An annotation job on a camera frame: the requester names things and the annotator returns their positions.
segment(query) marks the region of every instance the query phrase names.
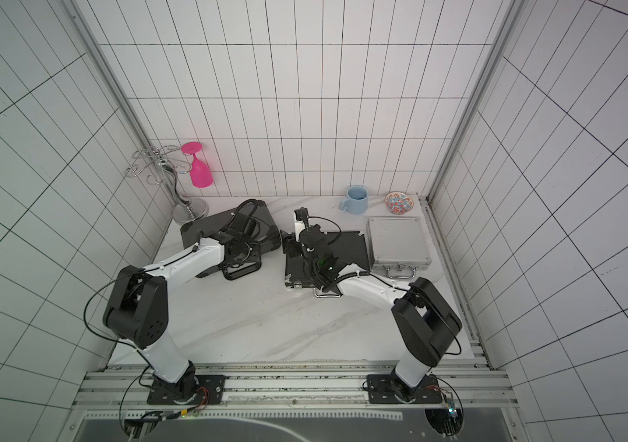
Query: round metal base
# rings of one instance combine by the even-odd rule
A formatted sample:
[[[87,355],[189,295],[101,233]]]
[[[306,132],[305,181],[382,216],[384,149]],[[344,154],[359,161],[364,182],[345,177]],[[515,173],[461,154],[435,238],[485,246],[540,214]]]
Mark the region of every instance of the round metal base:
[[[179,225],[203,218],[209,214],[209,205],[201,198],[192,198],[191,205],[186,208],[180,204],[172,210],[172,218]]]

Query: black cable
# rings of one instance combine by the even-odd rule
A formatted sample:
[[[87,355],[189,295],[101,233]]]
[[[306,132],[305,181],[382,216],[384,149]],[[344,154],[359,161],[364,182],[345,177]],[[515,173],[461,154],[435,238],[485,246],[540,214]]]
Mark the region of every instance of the black cable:
[[[267,227],[272,227],[271,225],[269,225],[268,223],[264,222],[262,219],[260,219],[258,217],[254,217],[253,215],[250,215],[249,217],[255,219],[256,221],[260,222],[261,224],[266,225]]]
[[[373,278],[378,279],[380,282],[382,282],[382,283],[383,283],[383,284],[385,284],[386,286],[391,287],[391,288],[394,288],[395,290],[400,290],[400,291],[404,291],[404,292],[407,292],[407,291],[408,291],[408,290],[405,290],[404,288],[395,287],[395,286],[393,286],[392,284],[389,284],[387,281],[385,281],[385,280],[384,280],[384,279],[382,279],[382,278],[377,277],[376,275],[372,274],[371,272],[368,272],[368,275],[369,275],[369,276],[371,276],[371,277],[373,277]]]
[[[461,430],[464,428],[464,404],[461,403],[461,396],[459,395],[459,393],[456,393],[456,390],[454,390],[454,387],[452,387],[449,382],[447,382],[446,380],[443,380],[442,378],[439,378],[439,377],[437,377],[437,380],[441,380],[443,383],[449,385],[449,388],[451,388],[451,391],[454,392],[454,394],[456,394],[456,398],[459,399],[459,408],[460,408],[460,413],[461,413],[460,414],[461,428],[456,433],[456,434],[459,434],[461,432]]]
[[[304,231],[307,233],[307,247],[309,247],[309,245],[312,245],[313,250],[312,239],[309,236],[309,215],[307,215],[306,217],[302,217],[302,222],[304,223]]]
[[[427,298],[425,298],[424,296],[419,296],[420,299],[422,299],[422,302],[424,302],[427,305],[427,308],[429,310],[436,310],[435,308],[432,307],[432,305],[427,301]],[[459,356],[461,354],[461,343],[459,342],[459,339],[457,339],[456,334],[454,334],[454,332],[451,330],[451,327],[449,327],[449,324],[446,323],[446,321],[444,320],[444,318],[442,317],[442,315],[437,314],[437,316],[439,316],[439,319],[441,320],[442,324],[444,324],[444,327],[447,328],[447,330],[449,330],[449,333],[454,337],[454,341],[456,341],[456,344],[459,346],[459,352],[458,353],[449,353],[446,352],[444,354],[448,354],[450,356]]]
[[[142,376],[144,376],[144,374],[147,372],[148,369],[149,369],[149,366],[145,367],[144,370],[142,370],[142,373],[140,373],[139,376],[133,379],[133,382],[131,382],[130,385],[127,386],[127,388],[125,389],[125,393],[123,393],[123,399],[120,400],[120,406],[117,408],[117,422],[120,424],[120,429],[123,430],[123,433],[125,433],[125,436],[130,436],[127,433],[127,428],[125,428],[125,425],[123,425],[123,402],[125,401],[125,396],[127,396],[127,391],[130,389],[130,387],[133,386],[135,381],[140,379]]]
[[[331,245],[331,244],[335,243],[335,242],[336,242],[339,238],[341,238],[341,234],[342,234],[343,232],[342,232],[342,230],[341,230],[341,226],[340,226],[340,225],[336,224],[334,221],[331,221],[331,220],[330,220],[330,219],[328,219],[328,218],[323,218],[323,217],[309,217],[309,219],[311,219],[311,218],[323,219],[324,221],[328,221],[329,223],[331,223],[331,224],[333,224],[333,225],[336,225],[336,228],[338,228],[338,229],[339,229],[339,233],[337,233],[337,234],[336,234],[336,238],[332,239],[330,243],[327,243],[328,245]]]
[[[111,341],[111,342],[117,342],[117,343],[120,343],[120,344],[125,344],[125,345],[127,345],[127,346],[129,346],[129,347],[131,347],[131,348],[133,348],[133,349],[134,349],[134,347],[133,347],[132,345],[130,345],[130,344],[126,343],[126,342],[123,342],[123,341],[120,341],[120,340],[114,340],[114,339],[111,339],[111,338],[109,338],[109,337],[105,337],[105,336],[103,336],[102,334],[98,334],[97,332],[93,331],[93,330],[89,327],[89,323],[88,323],[88,321],[86,320],[86,314],[88,313],[89,304],[90,304],[90,303],[91,303],[91,301],[92,301],[92,300],[96,297],[96,295],[98,295],[98,294],[100,293],[100,291],[101,291],[101,290],[103,290],[104,288],[106,288],[106,287],[110,286],[111,284],[113,284],[113,283],[115,283],[115,282],[119,281],[120,279],[123,279],[123,278],[128,278],[128,277],[134,276],[134,275],[139,274],[139,273],[141,273],[141,272],[131,273],[131,274],[126,274],[126,275],[123,275],[123,276],[122,276],[122,277],[120,277],[120,278],[113,279],[111,282],[107,283],[105,286],[100,287],[100,288],[96,291],[96,293],[94,293],[94,294],[93,294],[93,296],[91,296],[91,297],[89,298],[88,302],[86,302],[86,305],[84,306],[84,316],[83,316],[84,325],[86,326],[86,329],[87,329],[88,331],[90,331],[91,333],[95,334],[97,337],[99,337],[99,338],[100,338],[100,339],[102,339],[102,340]]]
[[[140,380],[137,381],[137,383],[140,384],[142,387],[149,388],[150,391],[153,391],[152,390],[152,385],[145,385],[145,384],[142,383],[142,376],[140,376]]]
[[[168,171],[169,173],[174,173],[174,169],[172,169],[170,166],[168,165],[164,165],[162,166],[166,171]],[[181,195],[179,194],[179,191],[177,190],[177,179],[175,178],[174,175],[165,175],[168,176],[170,180],[173,180],[174,182],[174,194],[177,196],[177,199],[179,199],[179,201],[182,202],[182,204],[188,204],[189,202],[186,201],[185,199],[183,199],[181,197]]]
[[[230,215],[230,219],[228,220],[228,222],[227,222],[227,223],[225,223],[225,224],[223,225],[223,227],[221,227],[221,228],[220,228],[220,230],[221,230],[221,231],[223,231],[225,228],[227,228],[227,227],[230,225],[230,223],[232,223],[232,222],[233,222],[233,220],[234,220],[234,219],[236,219],[236,214],[237,214],[237,213],[239,213],[239,212],[240,212],[240,210],[241,210],[243,207],[247,206],[248,204],[252,204],[252,205],[253,205],[253,209],[252,209],[252,210],[250,211],[250,213],[248,214],[248,217],[251,217],[251,216],[255,213],[255,211],[257,210],[257,208],[258,208],[257,200],[256,200],[256,199],[254,199],[254,198],[246,199],[245,201],[241,202],[241,203],[238,205],[238,207],[236,207],[236,210],[234,210],[234,211],[233,211],[233,214],[232,214],[232,215]]]
[[[91,301],[92,301],[92,300],[96,297],[96,295],[98,295],[98,294],[100,293],[100,291],[102,291],[104,288],[106,288],[106,287],[110,286],[111,284],[113,284],[113,283],[115,283],[115,282],[119,281],[119,280],[120,280],[120,279],[122,279],[122,278],[132,277],[132,276],[134,276],[134,275],[136,275],[136,274],[140,274],[140,273],[142,273],[142,272],[141,272],[141,271],[138,271],[138,272],[136,272],[136,273],[126,274],[126,275],[123,275],[122,277],[115,278],[115,279],[113,279],[111,282],[107,283],[105,286],[100,287],[100,288],[96,291],[96,293],[94,293],[94,294],[93,294],[93,295],[89,298],[89,300],[86,302],[86,305],[84,306],[84,315],[83,315],[83,317],[82,317],[82,319],[84,320],[84,326],[86,327],[86,330],[88,330],[88,331],[90,331],[91,333],[95,334],[97,337],[99,337],[99,338],[100,338],[100,339],[102,339],[102,340],[106,340],[106,341],[110,341],[110,342],[115,342],[116,344],[123,344],[123,345],[127,345],[127,346],[128,346],[128,347],[130,347],[131,349],[136,349],[136,347],[135,347],[134,345],[128,344],[127,342],[120,341],[120,340],[114,340],[113,338],[105,337],[105,336],[103,336],[102,334],[98,334],[98,333],[97,333],[97,331],[94,331],[93,329],[91,329],[91,328],[89,327],[89,323],[88,323],[88,321],[86,320],[86,314],[87,314],[87,312],[88,312],[89,304],[90,304],[90,303],[91,303]],[[134,290],[135,290],[135,289],[136,289],[139,285],[140,285],[140,284],[136,284],[136,285],[135,285],[135,287],[133,287],[133,291],[134,291]],[[140,353],[140,352],[138,351],[138,352],[137,352],[137,354],[139,354],[139,355],[140,355],[140,357],[142,357],[142,358],[144,359],[144,361],[145,361],[145,362],[147,362],[147,366],[148,366],[148,367],[152,367],[152,364],[150,364],[150,362],[149,362],[149,361],[148,361],[148,360],[147,360],[144,356],[142,356],[142,353]]]
[[[162,414],[164,412],[164,410],[152,410],[152,411],[148,411],[147,413],[143,414],[142,417],[140,418],[141,420],[146,418],[146,417],[150,417],[150,416],[154,416],[156,414]]]

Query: black mounting plate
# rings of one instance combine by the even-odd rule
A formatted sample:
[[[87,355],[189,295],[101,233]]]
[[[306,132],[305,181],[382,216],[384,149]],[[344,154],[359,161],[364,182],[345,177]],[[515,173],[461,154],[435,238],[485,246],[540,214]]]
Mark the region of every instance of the black mounting plate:
[[[203,387],[209,392],[208,405],[217,405],[221,403],[223,396],[223,384],[226,381],[226,376],[214,375],[214,376],[197,376],[199,384],[195,387]],[[152,390],[147,397],[147,403],[150,405],[174,405],[175,400],[178,400],[177,394],[167,390],[163,385],[158,382],[152,384]],[[191,401],[185,404],[179,405],[198,405],[204,399],[203,390],[197,390],[196,396]]]
[[[366,388],[368,392],[368,401],[372,404],[401,404],[405,403],[398,400],[398,396],[392,391],[390,385],[390,375],[368,375],[366,378]],[[417,390],[412,395],[412,403],[414,404],[440,404],[442,403],[442,395],[434,390],[427,388],[429,385],[439,386],[437,377],[427,375],[422,378]]]
[[[336,231],[325,232],[327,238],[336,236]],[[366,249],[366,236],[359,231],[343,231],[338,241],[330,245],[334,256],[344,262],[352,262],[361,266],[361,269],[370,270],[368,262],[368,251]],[[294,287],[301,284],[302,288],[314,287],[311,279],[304,275],[304,258],[302,255],[290,256],[284,265],[285,282],[287,287]]]

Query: case handle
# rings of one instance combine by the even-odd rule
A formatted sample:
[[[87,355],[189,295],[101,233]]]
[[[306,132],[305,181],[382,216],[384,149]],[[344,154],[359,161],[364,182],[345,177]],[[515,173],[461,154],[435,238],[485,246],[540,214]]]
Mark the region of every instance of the case handle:
[[[402,268],[404,267],[404,264],[398,264],[398,268],[397,270],[400,271],[402,270]],[[417,267],[410,267],[412,269],[412,276],[411,277],[404,277],[404,276],[397,276],[397,277],[391,277],[390,276],[390,267],[385,266],[385,273],[388,275],[388,278],[391,279],[414,279],[414,276],[417,273]]]

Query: blue mug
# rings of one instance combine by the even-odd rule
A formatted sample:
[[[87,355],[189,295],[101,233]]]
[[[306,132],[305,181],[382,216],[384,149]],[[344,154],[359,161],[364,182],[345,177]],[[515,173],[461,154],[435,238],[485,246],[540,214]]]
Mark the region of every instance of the blue mug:
[[[346,190],[346,198],[339,203],[340,211],[360,215],[368,209],[368,190],[363,186],[351,186]]]

